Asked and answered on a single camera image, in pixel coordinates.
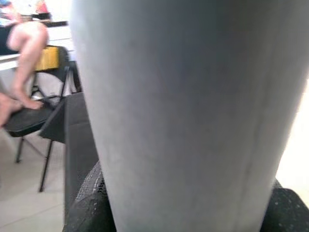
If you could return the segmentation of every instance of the tile floor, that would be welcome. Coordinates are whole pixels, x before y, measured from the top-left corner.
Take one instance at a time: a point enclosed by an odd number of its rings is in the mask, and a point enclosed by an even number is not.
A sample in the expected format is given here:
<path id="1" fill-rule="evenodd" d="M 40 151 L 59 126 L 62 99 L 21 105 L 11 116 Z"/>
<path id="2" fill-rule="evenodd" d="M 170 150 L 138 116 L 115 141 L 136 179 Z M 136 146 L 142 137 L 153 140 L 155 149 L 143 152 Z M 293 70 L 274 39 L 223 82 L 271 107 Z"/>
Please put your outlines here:
<path id="1" fill-rule="evenodd" d="M 309 206 L 309 88 L 304 93 L 277 178 L 296 191 Z M 47 143 L 30 140 L 44 151 Z M 0 131 L 0 232 L 61 232 L 63 224 L 63 152 L 56 144 L 43 193 L 37 193 L 43 159 L 24 147 L 22 163 L 15 164 L 12 144 Z"/>

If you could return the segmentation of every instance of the black folding chair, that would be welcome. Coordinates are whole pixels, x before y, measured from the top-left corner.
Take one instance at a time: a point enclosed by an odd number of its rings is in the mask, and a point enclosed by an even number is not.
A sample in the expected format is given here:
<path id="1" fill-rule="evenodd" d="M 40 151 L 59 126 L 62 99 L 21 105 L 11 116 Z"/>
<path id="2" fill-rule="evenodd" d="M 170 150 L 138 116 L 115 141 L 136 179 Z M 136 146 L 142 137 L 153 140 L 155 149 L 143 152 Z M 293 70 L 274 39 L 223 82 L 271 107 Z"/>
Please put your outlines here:
<path id="1" fill-rule="evenodd" d="M 47 154 L 46 156 L 41 153 L 32 143 L 30 143 L 25 136 L 31 134 L 35 131 L 41 129 L 44 125 L 50 114 L 53 112 L 55 107 L 61 102 L 64 93 L 64 87 L 66 83 L 67 76 L 69 74 L 70 63 L 69 63 L 69 55 L 67 50 L 64 47 L 58 47 L 58 56 L 59 56 L 59 67 L 57 69 L 52 70 L 44 70 L 35 73 L 33 78 L 32 87 L 31 87 L 31 96 L 34 94 L 41 94 L 43 107 L 39 110 L 31 110 L 31 109 L 22 109 L 21 111 L 13 114 L 10 120 L 4 126 L 4 129 L 12 136 L 12 137 L 21 137 L 19 142 L 17 155 L 16 155 L 16 163 L 20 162 L 20 157 L 22 154 L 22 148 L 24 142 L 26 142 L 30 147 L 34 149 L 39 155 L 45 158 L 45 165 L 42 172 L 41 177 L 41 184 L 39 188 L 39 192 L 43 192 L 44 190 L 44 182 L 47 173 L 49 158 L 52 151 L 53 140 L 49 141 Z M 59 95 L 52 95 L 46 96 L 42 89 L 39 87 L 37 80 L 38 80 L 38 73 L 48 73 L 56 78 L 58 78 L 62 85 L 60 87 L 60 94 Z"/>

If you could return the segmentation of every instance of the yellow object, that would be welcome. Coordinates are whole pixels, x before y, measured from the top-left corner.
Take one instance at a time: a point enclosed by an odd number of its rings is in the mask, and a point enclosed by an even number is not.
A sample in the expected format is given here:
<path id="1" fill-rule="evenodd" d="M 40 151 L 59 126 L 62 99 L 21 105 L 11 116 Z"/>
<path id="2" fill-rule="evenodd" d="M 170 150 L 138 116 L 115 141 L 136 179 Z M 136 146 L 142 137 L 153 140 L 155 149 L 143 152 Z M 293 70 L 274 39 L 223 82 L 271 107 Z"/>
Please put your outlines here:
<path id="1" fill-rule="evenodd" d="M 43 50 L 40 61 L 35 71 L 56 69 L 59 67 L 59 56 L 57 47 L 47 47 Z"/>

